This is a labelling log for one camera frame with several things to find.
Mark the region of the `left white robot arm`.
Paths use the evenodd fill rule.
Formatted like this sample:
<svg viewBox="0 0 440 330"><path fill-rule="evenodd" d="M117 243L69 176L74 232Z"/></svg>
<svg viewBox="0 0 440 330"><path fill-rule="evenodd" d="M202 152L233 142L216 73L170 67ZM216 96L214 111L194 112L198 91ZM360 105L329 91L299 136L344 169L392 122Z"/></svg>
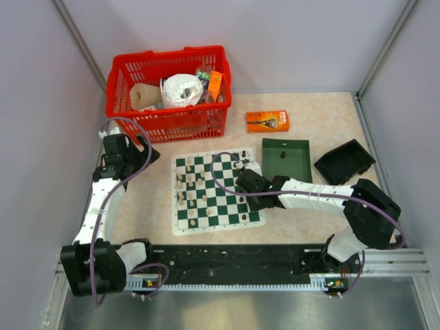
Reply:
<svg viewBox="0 0 440 330"><path fill-rule="evenodd" d="M134 139L114 128L100 133L104 153L92 175L91 198L80 231L62 247L60 261L74 296L121 292L137 268L149 272L156 257L148 239L111 243L120 202L129 180L159 159L145 132Z"/></svg>

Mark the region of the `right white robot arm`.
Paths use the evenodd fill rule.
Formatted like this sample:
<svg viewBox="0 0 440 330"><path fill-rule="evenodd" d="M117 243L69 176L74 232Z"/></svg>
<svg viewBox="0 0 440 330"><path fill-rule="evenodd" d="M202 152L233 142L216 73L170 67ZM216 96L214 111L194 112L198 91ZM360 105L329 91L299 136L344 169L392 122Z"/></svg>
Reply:
<svg viewBox="0 0 440 330"><path fill-rule="evenodd" d="M404 239L392 242L401 213L400 207L368 179L352 186L312 184L276 175L262 176L257 162L235 163L240 170L236 185L246 193L250 210L266 208L308 209L341 217L348 222L343 231L325 243L321 264L336 272L354 254L368 248L388 250L404 246Z"/></svg>

